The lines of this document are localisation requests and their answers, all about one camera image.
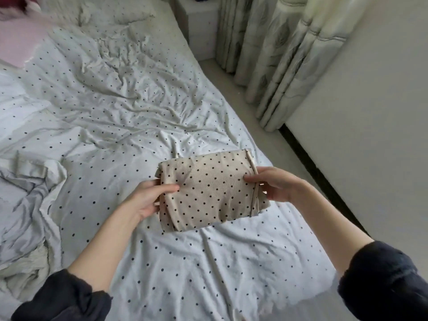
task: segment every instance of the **white nightstand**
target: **white nightstand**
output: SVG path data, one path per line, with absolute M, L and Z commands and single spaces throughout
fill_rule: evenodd
M 220 0 L 174 0 L 175 18 L 198 61 L 215 57 Z

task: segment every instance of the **black baseboard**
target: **black baseboard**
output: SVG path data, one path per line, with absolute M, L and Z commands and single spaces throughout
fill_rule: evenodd
M 339 194 L 335 191 L 333 186 L 328 182 L 327 178 L 324 177 L 322 172 L 317 168 L 311 157 L 307 154 L 305 149 L 300 145 L 299 141 L 295 138 L 291 130 L 283 124 L 280 128 L 282 136 L 286 139 L 294 153 L 297 155 L 299 160 L 305 166 L 306 170 L 311 174 L 312 178 L 318 184 L 319 188 L 328 198 L 328 200 L 336 207 L 348 220 L 354 223 L 362 231 L 367 231 L 363 228 L 361 223 L 356 219 L 355 215 L 352 214 L 349 207 L 345 204 Z

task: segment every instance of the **rolled-up sleeve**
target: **rolled-up sleeve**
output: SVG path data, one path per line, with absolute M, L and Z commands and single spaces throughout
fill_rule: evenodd
M 338 292 L 356 318 L 428 320 L 428 284 L 409 256 L 375 241 L 359 250 Z
M 104 291 L 92 292 L 84 280 L 66 269 L 50 275 L 34 298 L 21 304 L 12 321 L 103 321 L 111 307 Z

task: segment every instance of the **person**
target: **person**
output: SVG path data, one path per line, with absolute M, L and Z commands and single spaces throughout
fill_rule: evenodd
M 340 275 L 338 292 L 356 318 L 428 320 L 428 284 L 408 256 L 374 241 L 306 181 L 275 167 L 257 170 L 244 179 L 260 183 L 269 200 L 290 202 L 300 211 Z M 70 267 L 50 275 L 12 321 L 104 320 L 111 304 L 107 291 L 131 233 L 158 211 L 160 194 L 177 190 L 159 180 L 140 183 Z

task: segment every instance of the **white wall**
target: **white wall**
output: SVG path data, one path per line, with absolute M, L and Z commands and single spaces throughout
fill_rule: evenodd
M 428 279 L 428 0 L 377 0 L 287 125 L 369 234 Z

